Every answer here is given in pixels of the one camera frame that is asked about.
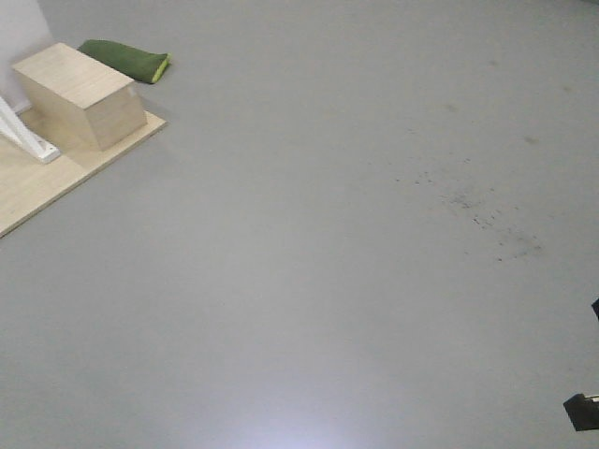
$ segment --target wooden board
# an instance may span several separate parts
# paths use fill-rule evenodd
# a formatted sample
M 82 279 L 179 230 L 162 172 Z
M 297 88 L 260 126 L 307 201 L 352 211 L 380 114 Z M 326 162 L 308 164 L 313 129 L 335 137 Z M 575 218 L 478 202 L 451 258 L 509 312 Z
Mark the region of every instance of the wooden board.
M 0 238 L 166 124 L 150 112 L 146 116 L 148 124 L 101 152 L 34 109 L 25 111 L 21 115 L 23 122 L 56 145 L 63 155 L 43 165 L 0 136 Z

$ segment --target concrete floor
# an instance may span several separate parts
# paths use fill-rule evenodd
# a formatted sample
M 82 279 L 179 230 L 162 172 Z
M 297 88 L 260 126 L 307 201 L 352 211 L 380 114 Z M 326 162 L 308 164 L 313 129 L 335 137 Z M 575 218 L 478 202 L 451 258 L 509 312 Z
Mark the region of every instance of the concrete floor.
M 170 125 L 0 241 L 3 449 L 599 445 L 597 5 L 40 4 Z

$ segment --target green cushion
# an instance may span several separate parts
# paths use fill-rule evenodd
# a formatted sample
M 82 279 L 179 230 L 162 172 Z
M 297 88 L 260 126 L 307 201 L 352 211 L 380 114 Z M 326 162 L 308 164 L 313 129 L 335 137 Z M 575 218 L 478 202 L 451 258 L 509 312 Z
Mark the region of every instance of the green cushion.
M 149 53 L 110 40 L 86 40 L 78 50 L 134 80 L 150 84 L 160 80 L 170 63 L 169 53 Z

